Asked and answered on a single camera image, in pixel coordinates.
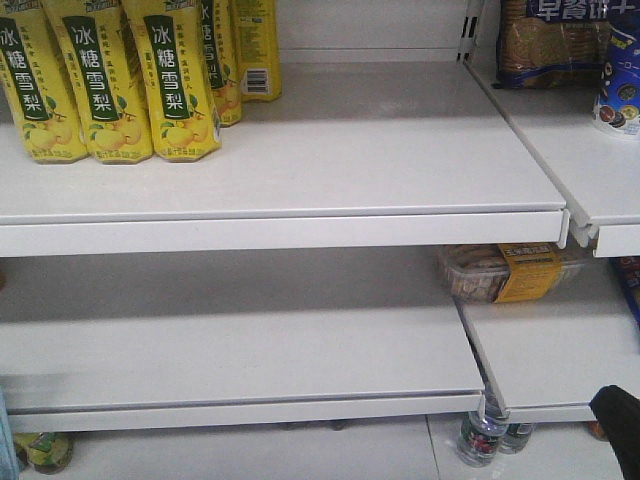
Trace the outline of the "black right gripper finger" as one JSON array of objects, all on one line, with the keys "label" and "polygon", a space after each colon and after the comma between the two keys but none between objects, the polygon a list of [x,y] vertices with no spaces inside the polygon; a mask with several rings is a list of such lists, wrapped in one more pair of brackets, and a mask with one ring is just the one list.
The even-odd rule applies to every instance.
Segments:
[{"label": "black right gripper finger", "polygon": [[617,385],[600,388],[589,407],[614,451],[624,479],[639,480],[639,399]]}]

